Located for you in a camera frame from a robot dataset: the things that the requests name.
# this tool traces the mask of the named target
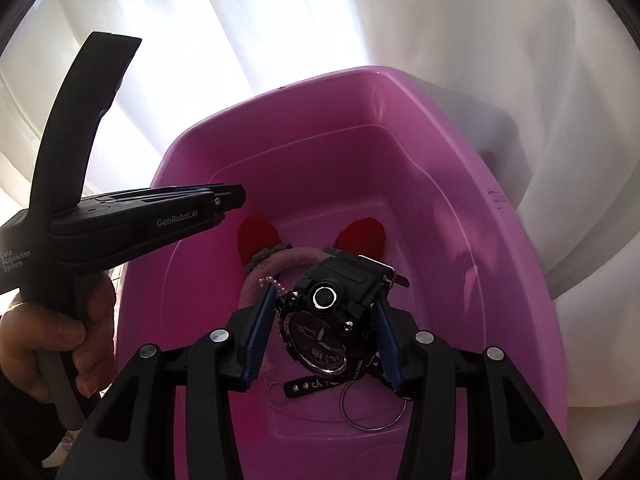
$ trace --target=white fabric backdrop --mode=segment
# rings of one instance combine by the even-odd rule
[[[38,0],[0,57],[0,220],[92,30],[144,39],[86,192],[146,186],[194,122],[309,76],[422,81],[498,178],[558,312],[568,441],[596,478],[640,415],[640,53],[605,0]]]

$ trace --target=pink plastic bin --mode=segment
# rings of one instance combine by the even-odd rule
[[[265,216],[295,246],[330,245],[349,222],[385,226],[385,261],[411,281],[393,306],[450,345],[503,348],[560,431],[566,379],[558,324],[532,247],[482,160],[405,74],[379,67],[328,74],[224,110],[183,133],[153,186],[243,184],[246,205],[217,228],[128,264],[118,323],[122,368],[149,342],[187,346],[224,326],[238,307],[244,272],[240,222]],[[287,276],[289,285],[296,279]],[[410,419],[365,433],[340,416],[340,388],[284,405],[268,399],[273,381],[307,375],[272,334],[263,373],[247,394],[232,394],[232,416],[248,480],[396,477]],[[464,399],[458,399],[453,478],[466,453]],[[375,380],[355,383],[350,416],[364,426],[402,408]],[[177,477],[187,478],[184,395],[178,392]]]

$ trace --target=red pom-pom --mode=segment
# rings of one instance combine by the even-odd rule
[[[375,218],[363,218],[350,223],[335,239],[334,247],[380,261],[385,253],[385,243],[382,224]]]
[[[244,266],[261,250],[281,243],[277,229],[261,216],[248,216],[238,228],[238,252]]]

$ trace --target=screw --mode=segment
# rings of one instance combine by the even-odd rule
[[[426,330],[422,330],[415,335],[415,340],[418,343],[422,343],[423,345],[428,345],[433,343],[435,340],[433,334],[431,332],[427,332]]]
[[[229,332],[227,332],[224,328],[219,328],[209,334],[209,339],[211,339],[214,343],[222,343],[223,341],[226,341],[228,337]]]
[[[153,357],[154,355],[156,355],[157,351],[158,350],[156,349],[156,345],[144,345],[138,351],[138,353],[140,354],[140,357],[142,357],[143,359],[148,359],[149,357]]]
[[[489,359],[493,359],[494,361],[502,361],[504,359],[504,352],[500,350],[497,346],[491,346],[486,349],[486,354]]]

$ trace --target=watch face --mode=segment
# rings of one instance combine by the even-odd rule
[[[283,326],[291,345],[313,371],[326,375],[345,371],[344,345],[322,319],[308,312],[293,312],[285,318]]]

